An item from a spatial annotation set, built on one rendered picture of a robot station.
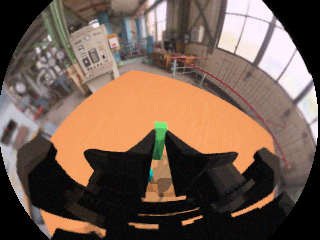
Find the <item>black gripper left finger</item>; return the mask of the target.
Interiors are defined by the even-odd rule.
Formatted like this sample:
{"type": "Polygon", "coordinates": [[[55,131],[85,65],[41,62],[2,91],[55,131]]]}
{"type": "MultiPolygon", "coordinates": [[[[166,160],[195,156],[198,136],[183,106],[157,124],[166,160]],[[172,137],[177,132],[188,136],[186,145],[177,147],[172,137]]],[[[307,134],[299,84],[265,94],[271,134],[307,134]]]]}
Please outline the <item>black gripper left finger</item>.
{"type": "Polygon", "coordinates": [[[156,131],[152,129],[140,143],[132,145],[125,152],[103,151],[103,149],[87,149],[84,157],[93,171],[112,173],[112,175],[133,177],[137,180],[140,197],[144,199],[145,189],[148,185],[149,172],[151,172],[151,161],[153,149],[155,149],[156,131]]]}

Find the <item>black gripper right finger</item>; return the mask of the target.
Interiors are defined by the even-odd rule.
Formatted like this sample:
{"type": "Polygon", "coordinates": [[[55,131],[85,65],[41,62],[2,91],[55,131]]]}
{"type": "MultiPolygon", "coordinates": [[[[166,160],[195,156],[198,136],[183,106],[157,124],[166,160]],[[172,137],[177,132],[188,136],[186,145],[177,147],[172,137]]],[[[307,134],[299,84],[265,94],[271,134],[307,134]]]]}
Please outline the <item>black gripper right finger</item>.
{"type": "Polygon", "coordinates": [[[171,172],[173,188],[175,188],[175,197],[185,196],[187,189],[200,176],[207,171],[221,165],[233,163],[237,152],[221,152],[221,153],[201,153],[191,145],[185,144],[180,137],[172,135],[171,131],[165,135],[165,152],[167,152],[169,172],[171,172]]]}

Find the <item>green rectangular post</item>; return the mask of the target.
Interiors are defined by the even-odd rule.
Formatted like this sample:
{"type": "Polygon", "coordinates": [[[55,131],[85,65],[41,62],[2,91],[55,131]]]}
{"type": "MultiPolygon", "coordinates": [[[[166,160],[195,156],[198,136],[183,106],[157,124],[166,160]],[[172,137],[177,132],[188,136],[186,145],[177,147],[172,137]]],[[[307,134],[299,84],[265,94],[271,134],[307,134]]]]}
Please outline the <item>green rectangular post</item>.
{"type": "Polygon", "coordinates": [[[152,160],[161,160],[163,159],[164,147],[165,147],[165,135],[168,132],[167,123],[159,123],[155,121],[155,131],[156,131],[156,140],[155,140],[155,149],[153,149],[152,160]]]}

